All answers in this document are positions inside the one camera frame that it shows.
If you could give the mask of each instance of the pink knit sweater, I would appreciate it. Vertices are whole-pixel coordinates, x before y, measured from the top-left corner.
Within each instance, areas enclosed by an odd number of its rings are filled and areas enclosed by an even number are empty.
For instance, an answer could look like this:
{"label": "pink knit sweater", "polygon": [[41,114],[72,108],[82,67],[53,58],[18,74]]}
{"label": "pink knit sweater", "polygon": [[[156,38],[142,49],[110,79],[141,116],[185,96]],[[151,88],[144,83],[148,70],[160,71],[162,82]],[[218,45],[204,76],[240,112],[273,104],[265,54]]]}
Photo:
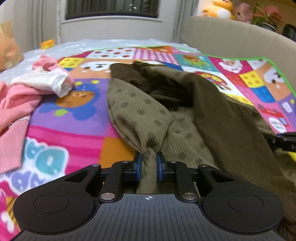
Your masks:
{"label": "pink knit sweater", "polygon": [[26,85],[11,87],[0,83],[0,173],[21,166],[22,146],[30,114],[44,94],[52,92]]}

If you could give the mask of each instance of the white cloth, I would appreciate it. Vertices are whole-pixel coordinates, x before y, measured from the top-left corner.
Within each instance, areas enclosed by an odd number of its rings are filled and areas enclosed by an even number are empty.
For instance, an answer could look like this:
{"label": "white cloth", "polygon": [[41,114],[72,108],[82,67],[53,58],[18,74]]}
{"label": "white cloth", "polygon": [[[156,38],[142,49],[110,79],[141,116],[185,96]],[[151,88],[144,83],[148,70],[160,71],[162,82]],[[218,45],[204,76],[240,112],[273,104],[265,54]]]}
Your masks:
{"label": "white cloth", "polygon": [[191,48],[188,45],[168,43],[156,39],[135,40],[135,39],[83,39],[78,42],[69,42],[57,44],[49,49],[36,49],[24,53],[24,60],[17,66],[7,69],[0,73],[0,81],[7,84],[11,83],[14,77],[20,76],[32,70],[32,64],[40,58],[41,54],[45,54],[56,59],[65,56],[72,56],[90,50],[118,48],[118,47],[146,47],[146,46],[163,46],[170,45],[176,48],[182,48],[189,51],[199,52],[197,49]]}
{"label": "white cloth", "polygon": [[57,68],[52,71],[45,71],[42,67],[13,78],[11,85],[27,85],[43,91],[52,91],[60,98],[66,96],[72,86],[65,82],[68,73]]}

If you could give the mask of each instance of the pink plush toy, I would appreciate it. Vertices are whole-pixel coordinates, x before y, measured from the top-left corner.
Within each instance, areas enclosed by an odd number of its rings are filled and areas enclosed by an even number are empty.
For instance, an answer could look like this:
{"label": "pink plush toy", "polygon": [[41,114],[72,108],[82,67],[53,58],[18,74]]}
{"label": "pink plush toy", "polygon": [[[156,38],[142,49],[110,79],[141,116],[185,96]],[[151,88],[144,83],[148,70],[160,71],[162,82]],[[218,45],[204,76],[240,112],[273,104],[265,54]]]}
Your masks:
{"label": "pink plush toy", "polygon": [[251,23],[253,18],[253,13],[250,10],[250,5],[246,3],[241,3],[238,7],[235,7],[232,12],[235,16],[235,20],[245,22],[245,23]]}

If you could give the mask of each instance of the potted plant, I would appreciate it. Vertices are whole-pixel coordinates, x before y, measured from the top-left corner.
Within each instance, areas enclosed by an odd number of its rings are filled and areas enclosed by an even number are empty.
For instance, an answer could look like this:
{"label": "potted plant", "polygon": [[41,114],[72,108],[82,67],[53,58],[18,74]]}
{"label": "potted plant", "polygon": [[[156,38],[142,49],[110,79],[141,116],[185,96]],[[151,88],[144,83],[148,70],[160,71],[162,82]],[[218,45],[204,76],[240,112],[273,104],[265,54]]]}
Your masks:
{"label": "potted plant", "polygon": [[285,25],[276,6],[264,8],[262,3],[254,7],[252,23],[271,31],[278,29],[278,25]]}

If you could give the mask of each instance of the white bedsheet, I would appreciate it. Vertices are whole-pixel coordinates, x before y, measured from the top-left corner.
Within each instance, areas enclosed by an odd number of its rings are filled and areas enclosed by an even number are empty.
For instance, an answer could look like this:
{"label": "white bedsheet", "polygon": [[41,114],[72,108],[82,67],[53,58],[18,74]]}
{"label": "white bedsheet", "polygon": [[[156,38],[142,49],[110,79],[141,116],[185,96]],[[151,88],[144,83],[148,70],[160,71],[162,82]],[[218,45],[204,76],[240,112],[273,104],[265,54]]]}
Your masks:
{"label": "white bedsheet", "polygon": [[55,57],[59,59],[70,55],[79,54],[89,50],[112,48],[112,47],[137,47],[137,46],[159,46],[170,45],[173,47],[183,48],[186,50],[193,50],[199,52],[197,49],[191,48],[187,45],[168,43],[156,39],[148,40],[134,40],[134,39],[109,39],[109,40],[94,40],[83,39],[78,42],[69,42],[60,45],[56,45],[50,49],[41,50],[36,49],[24,54],[24,60],[20,62],[16,67],[5,70],[0,73],[0,82],[10,83],[14,77],[28,73],[31,70],[32,64],[39,59],[41,54]]}

